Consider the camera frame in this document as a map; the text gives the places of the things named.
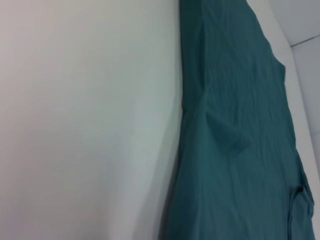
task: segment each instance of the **teal fabric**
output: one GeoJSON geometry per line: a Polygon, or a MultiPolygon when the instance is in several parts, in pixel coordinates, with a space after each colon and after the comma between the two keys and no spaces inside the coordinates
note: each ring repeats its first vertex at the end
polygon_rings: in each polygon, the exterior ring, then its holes
{"type": "Polygon", "coordinates": [[[183,118],[165,240],[314,240],[285,67],[245,0],[180,0],[183,118]]]}

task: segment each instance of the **teal garment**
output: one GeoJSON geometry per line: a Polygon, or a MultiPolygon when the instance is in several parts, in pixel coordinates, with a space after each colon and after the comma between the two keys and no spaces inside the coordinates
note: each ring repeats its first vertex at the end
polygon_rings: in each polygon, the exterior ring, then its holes
{"type": "Polygon", "coordinates": [[[165,240],[314,240],[285,89],[245,0],[180,0],[183,118],[165,240]]]}

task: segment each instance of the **teal shirt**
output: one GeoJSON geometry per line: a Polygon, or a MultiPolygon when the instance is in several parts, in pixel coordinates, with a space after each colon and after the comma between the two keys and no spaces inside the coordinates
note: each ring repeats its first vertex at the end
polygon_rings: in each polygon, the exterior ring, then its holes
{"type": "Polygon", "coordinates": [[[245,0],[180,0],[183,118],[165,240],[314,240],[285,67],[245,0]]]}

